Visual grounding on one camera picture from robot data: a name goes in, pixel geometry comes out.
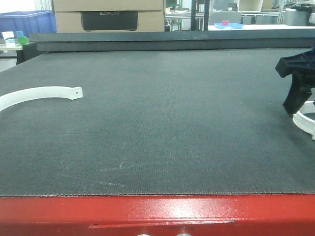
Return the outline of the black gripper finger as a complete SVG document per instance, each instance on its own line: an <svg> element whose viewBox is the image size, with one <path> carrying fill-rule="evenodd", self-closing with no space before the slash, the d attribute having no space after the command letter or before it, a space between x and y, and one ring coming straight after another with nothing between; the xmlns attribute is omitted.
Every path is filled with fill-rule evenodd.
<svg viewBox="0 0 315 236"><path fill-rule="evenodd" d="M310 98L315 87L315 53L311 50L282 57L276 65L276 71L282 78L292 76L283 107L288 114L295 114Z"/></svg>

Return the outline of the red metal robot base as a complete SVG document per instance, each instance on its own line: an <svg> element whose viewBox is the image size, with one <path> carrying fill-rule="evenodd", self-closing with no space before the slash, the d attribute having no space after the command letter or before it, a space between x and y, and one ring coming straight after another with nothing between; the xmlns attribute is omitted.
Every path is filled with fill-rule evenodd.
<svg viewBox="0 0 315 236"><path fill-rule="evenodd" d="M315 197L5 197L3 236L312 236Z"/></svg>

